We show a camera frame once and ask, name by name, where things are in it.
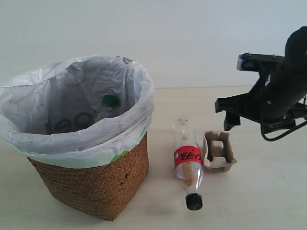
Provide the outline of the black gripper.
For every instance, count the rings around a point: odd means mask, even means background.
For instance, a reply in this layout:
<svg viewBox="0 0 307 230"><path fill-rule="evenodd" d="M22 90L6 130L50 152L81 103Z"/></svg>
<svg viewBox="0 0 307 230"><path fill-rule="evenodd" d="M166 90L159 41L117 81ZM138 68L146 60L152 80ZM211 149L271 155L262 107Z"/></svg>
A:
<svg viewBox="0 0 307 230"><path fill-rule="evenodd" d="M216 99L215 112L226 111L224 131L241 125L240 116L233 113L247 113L258 123L277 123L307 94L306 55L284 56L276 66L258 73L260 78L249 93Z"/></svg>

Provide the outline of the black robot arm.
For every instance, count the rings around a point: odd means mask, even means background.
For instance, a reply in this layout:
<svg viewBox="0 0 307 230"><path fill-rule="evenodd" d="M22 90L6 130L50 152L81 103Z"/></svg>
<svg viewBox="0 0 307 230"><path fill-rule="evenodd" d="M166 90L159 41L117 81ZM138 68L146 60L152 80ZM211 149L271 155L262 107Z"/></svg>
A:
<svg viewBox="0 0 307 230"><path fill-rule="evenodd" d="M307 94L307 28L293 32L285 44L284 56L244 53L237 70L256 72L259 79L247 93L218 98L215 111L226 112L224 130L240 125L242 117L265 127L265 133L292 128L307 115L300 103Z"/></svg>

